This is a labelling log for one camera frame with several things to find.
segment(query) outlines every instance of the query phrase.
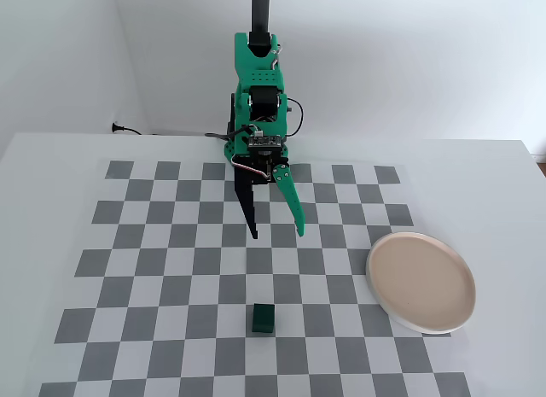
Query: white table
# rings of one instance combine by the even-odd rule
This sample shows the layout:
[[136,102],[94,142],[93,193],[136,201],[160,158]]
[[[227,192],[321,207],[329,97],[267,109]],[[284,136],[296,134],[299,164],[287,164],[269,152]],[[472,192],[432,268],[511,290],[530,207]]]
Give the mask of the white table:
[[[546,178],[521,142],[290,140],[291,162],[405,164],[430,231],[469,264],[473,318],[454,334],[473,397],[543,395]],[[20,134],[0,163],[0,395],[16,396],[103,159],[222,160],[203,137]]]

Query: gray square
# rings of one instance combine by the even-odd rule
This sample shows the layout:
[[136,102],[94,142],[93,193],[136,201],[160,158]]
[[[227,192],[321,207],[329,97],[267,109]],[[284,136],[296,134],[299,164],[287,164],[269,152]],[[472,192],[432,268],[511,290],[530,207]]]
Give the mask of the gray square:
[[92,224],[118,224],[123,210],[123,201],[99,201],[96,203]]
[[343,397],[339,374],[312,374],[309,376],[309,384],[313,397]]
[[316,203],[301,202],[301,207],[304,210],[305,222],[307,224],[318,224],[318,213]]
[[222,248],[244,248],[247,245],[247,226],[224,224],[222,227]]
[[113,380],[108,397],[144,397],[146,379]]
[[352,165],[332,165],[332,174],[336,184],[355,184],[355,172]]
[[298,248],[299,274],[323,275],[324,256],[321,249]]
[[357,185],[361,203],[383,203],[379,185]]
[[327,275],[331,304],[357,304],[357,293],[351,275]]
[[351,273],[353,275],[365,275],[366,264],[368,263],[368,249],[347,249],[349,262],[351,263]]
[[366,225],[362,205],[358,203],[341,203],[340,212],[343,225]]
[[119,342],[87,343],[78,381],[112,380],[118,349]]
[[203,176],[201,179],[206,181],[225,180],[225,164],[205,162],[203,164]]
[[122,342],[153,340],[157,307],[129,307],[123,326]]
[[273,294],[276,304],[301,304],[299,275],[273,275]]
[[333,337],[330,305],[304,305],[305,337]]
[[394,342],[403,373],[433,372],[422,337],[395,337]]
[[346,248],[343,225],[319,225],[322,248]]
[[200,202],[199,217],[200,224],[221,224],[224,219],[223,202]]
[[189,301],[191,276],[165,276],[161,287],[160,306],[184,306]]
[[375,397],[408,397],[402,374],[373,374]]
[[313,184],[316,203],[338,203],[334,184]]
[[375,166],[375,175],[379,184],[400,184],[394,166]]
[[163,276],[167,249],[140,249],[136,261],[136,276]]
[[470,397],[464,373],[434,373],[441,397]]
[[126,201],[149,201],[154,181],[151,179],[130,179],[125,194]]
[[105,277],[97,307],[128,307],[133,277]]
[[245,376],[245,397],[279,397],[276,376]]
[[378,240],[380,240],[383,236],[388,235],[389,233],[392,233],[392,229],[390,226],[372,226],[368,225],[366,226],[368,229],[368,235],[369,235],[369,242],[373,245]]
[[110,249],[86,249],[79,258],[75,277],[104,276],[110,259]]
[[183,377],[179,397],[212,397],[214,377]]
[[257,224],[270,224],[271,212],[269,202],[254,202],[254,217]]
[[364,337],[392,337],[391,323],[379,305],[358,305]]
[[219,304],[244,305],[247,303],[245,275],[221,275]]
[[216,339],[214,376],[245,374],[245,338]]
[[110,161],[106,179],[129,179],[133,170],[132,161]]
[[156,341],[152,344],[148,378],[180,377],[184,340]]
[[195,248],[194,251],[194,275],[219,275],[221,248]]
[[180,162],[160,161],[155,168],[155,177],[161,181],[177,180],[180,173]]
[[273,273],[271,248],[247,248],[247,273],[259,275]]
[[335,346],[338,350],[341,374],[370,373],[366,341],[362,337],[337,337]]
[[272,248],[296,248],[296,227],[290,224],[271,225]]
[[218,305],[192,305],[188,307],[186,339],[216,337]]
[[201,181],[178,181],[177,201],[198,202],[201,196]]
[[95,309],[65,309],[55,343],[86,343],[95,317]]
[[194,248],[197,225],[174,224],[171,226],[169,248]]
[[45,382],[38,397],[73,397],[76,382]]
[[407,205],[388,203],[385,205],[385,209],[391,226],[413,226],[410,209]]
[[292,164],[290,166],[292,179],[294,182],[313,182],[311,176],[311,164]]
[[304,337],[276,339],[276,371],[277,374],[309,374]]
[[147,224],[171,224],[174,214],[174,202],[150,202]]

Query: white square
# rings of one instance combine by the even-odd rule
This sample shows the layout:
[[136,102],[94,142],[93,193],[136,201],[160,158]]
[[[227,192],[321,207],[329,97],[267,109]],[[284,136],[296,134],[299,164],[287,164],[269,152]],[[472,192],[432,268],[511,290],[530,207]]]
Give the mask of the white square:
[[326,276],[299,275],[301,300],[304,304],[327,305],[330,302]]
[[147,378],[144,397],[178,397],[180,378]]
[[154,181],[151,201],[174,202],[177,199],[178,181]]
[[212,397],[243,397],[245,395],[244,376],[214,377]]
[[309,374],[340,374],[334,337],[307,337]]
[[242,212],[239,202],[224,202],[224,223],[245,224],[245,214]]
[[375,397],[374,379],[371,374],[342,374],[343,397]]
[[148,201],[125,201],[119,223],[122,225],[144,225],[148,217]]
[[360,203],[358,187],[355,184],[336,184],[335,193],[339,203]]
[[357,292],[357,302],[359,305],[376,305],[377,300],[369,291],[368,282],[364,275],[352,275],[352,281],[355,283]]
[[336,337],[364,337],[358,305],[330,305]]
[[296,183],[294,185],[300,202],[315,203],[315,188],[313,188],[312,183]]
[[171,238],[170,224],[147,224],[144,226],[141,248],[168,248]]
[[106,276],[135,276],[140,249],[112,249]]
[[222,248],[221,275],[244,275],[247,273],[247,250],[245,248]]
[[126,314],[126,307],[101,307],[96,309],[87,342],[121,341]]
[[187,339],[184,341],[182,377],[214,376],[216,339]]
[[183,340],[186,336],[187,321],[187,306],[159,307],[154,340]]
[[402,372],[393,337],[366,337],[365,341],[372,374]]
[[385,205],[382,203],[363,203],[364,218],[366,225],[390,225],[389,217],[386,215]]
[[303,305],[275,305],[277,337],[305,337]]
[[201,181],[202,202],[224,201],[224,181]]
[[283,275],[298,275],[298,249],[273,248],[273,273]]
[[173,224],[196,224],[199,218],[199,202],[174,202]]
[[343,225],[348,249],[370,249],[368,229],[365,225]]
[[271,224],[256,225],[258,239],[254,239],[247,228],[247,248],[270,248],[271,247]]
[[119,344],[114,380],[146,378],[153,342],[121,342]]
[[245,337],[247,334],[245,305],[218,305],[216,337]]
[[245,339],[245,374],[247,376],[276,374],[276,338]]
[[220,288],[219,275],[194,275],[189,290],[190,305],[217,305]]
[[318,223],[341,225],[340,206],[337,203],[317,203]]
[[440,397],[434,373],[404,373],[408,397]]
[[327,275],[351,275],[347,249],[323,249],[324,271]]
[[298,248],[321,248],[321,232],[318,224],[306,224],[305,234],[303,236],[296,235],[296,245]]
[[155,307],[160,304],[162,276],[136,276],[133,280],[129,307]]
[[198,224],[195,238],[196,248],[221,248],[222,224]]
[[306,374],[277,376],[276,380],[280,396],[311,397],[311,385]]
[[194,248],[168,248],[165,276],[191,276],[194,270]]
[[246,275],[247,304],[274,304],[273,275]]

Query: green cube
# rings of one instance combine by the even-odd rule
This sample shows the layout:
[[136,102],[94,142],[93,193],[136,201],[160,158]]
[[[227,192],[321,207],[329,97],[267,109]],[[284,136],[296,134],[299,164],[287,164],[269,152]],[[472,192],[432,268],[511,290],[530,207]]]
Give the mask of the green cube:
[[275,305],[254,303],[253,332],[273,333],[275,327]]

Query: beige plate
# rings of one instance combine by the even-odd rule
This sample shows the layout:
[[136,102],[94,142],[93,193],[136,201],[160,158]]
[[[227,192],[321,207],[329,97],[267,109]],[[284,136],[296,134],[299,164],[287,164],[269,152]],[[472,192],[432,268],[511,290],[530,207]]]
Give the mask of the beige plate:
[[422,333],[449,333],[472,315],[474,279],[445,243],[413,232],[382,237],[369,252],[366,279],[396,321]]

